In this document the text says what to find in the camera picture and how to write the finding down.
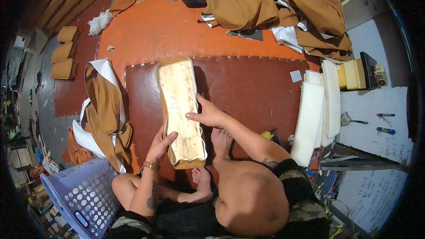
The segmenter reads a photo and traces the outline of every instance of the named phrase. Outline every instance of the brown cushion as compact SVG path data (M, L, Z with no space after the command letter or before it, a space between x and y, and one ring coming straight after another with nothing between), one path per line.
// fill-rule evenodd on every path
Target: brown cushion
M62 43L76 43L80 33L81 31L77 26L64 26L57 35L57 41Z
M295 132L301 87L300 81L292 83L290 72L300 70L303 75L309 68L306 61L226 56L193 58L193 64L200 94L257 133L278 128L283 147L290 149L287 138ZM153 137L163 122L157 66L157 63L147 63L128 66L125 70L130 122L139 165L145 160ZM204 127L208 165L213 158L210 133L211 128ZM237 143L232 155L248 158ZM208 165L215 183L218 183L218 173ZM191 171L174 170L169 159L161 163L161 175L180 187L192 184Z
M72 58L77 50L77 45L72 42L67 42L62 45L56 47L53 51L52 58L50 62L52 64L57 63L59 61L64 61L68 58Z
M70 80L77 75L78 63L72 58L59 61L52 65L51 79Z

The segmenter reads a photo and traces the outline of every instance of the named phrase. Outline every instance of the whiteboard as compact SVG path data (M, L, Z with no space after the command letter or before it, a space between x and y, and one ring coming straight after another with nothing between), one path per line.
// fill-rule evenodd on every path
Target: whiteboard
M404 187L407 173L397 169L348 171L337 199L349 208L348 217L370 233L380 229L390 217ZM347 207L336 201L333 205L344 214Z
M341 113L348 112L353 120L368 125L350 123L341 127L338 142L396 162L411 163L413 142L408 138L407 87L352 91L341 93ZM392 127L376 114L396 114L387 117ZM396 130L395 135L378 132L377 127Z

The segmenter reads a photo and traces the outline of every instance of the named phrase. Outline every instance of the bare foot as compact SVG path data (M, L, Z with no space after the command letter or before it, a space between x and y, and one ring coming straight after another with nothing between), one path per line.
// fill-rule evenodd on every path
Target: bare foot
M226 159L229 160L230 147L233 138L224 129L213 128L211 132L211 142L214 146L214 160Z
M194 202L206 202L213 197L211 176L205 167L192 169L192 179L194 183L198 184L196 192L193 193Z

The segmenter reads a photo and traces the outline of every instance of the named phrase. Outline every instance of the tattoo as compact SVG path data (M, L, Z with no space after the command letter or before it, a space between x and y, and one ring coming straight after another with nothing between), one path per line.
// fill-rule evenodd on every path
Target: tattoo
M156 197L156 184L153 183L153 185L152 185L152 196L150 198L148 198L147 201L146 201L147 208L149 208L151 210L156 210L155 197Z
M279 162L275 162L275 161L267 161L267 158L264 158L263 161L261 162L263 163L266 167L268 167L270 170L273 170L274 168L276 168L279 164Z

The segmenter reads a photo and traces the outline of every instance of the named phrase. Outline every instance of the man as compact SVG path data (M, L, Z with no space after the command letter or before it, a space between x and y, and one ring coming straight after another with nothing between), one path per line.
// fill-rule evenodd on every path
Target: man
M108 236L328 238L326 213L305 171L290 154L200 95L197 99L202 113L187 113L186 118L214 127L211 141L213 165L219 173L218 193L212 193L204 167L192 170L198 188L191 194L158 185L158 171L151 168L155 166L145 167L140 179L120 174L112 188L126 212ZM173 132L162 140L162 131L163 127L148 151L148 164L159 164L167 146L178 137ZM255 162L230 159L233 139Z

